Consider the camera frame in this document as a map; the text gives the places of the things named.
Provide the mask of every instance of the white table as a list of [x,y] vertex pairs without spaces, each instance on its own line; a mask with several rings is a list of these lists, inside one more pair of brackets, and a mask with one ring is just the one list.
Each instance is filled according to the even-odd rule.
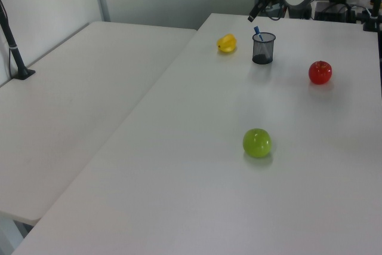
[[95,22],[0,88],[0,215],[34,225],[196,33]]
[[[253,25],[277,37],[270,65],[251,62]],[[254,127],[265,159],[242,149]],[[381,139],[376,34],[213,14],[14,255],[380,255]]]

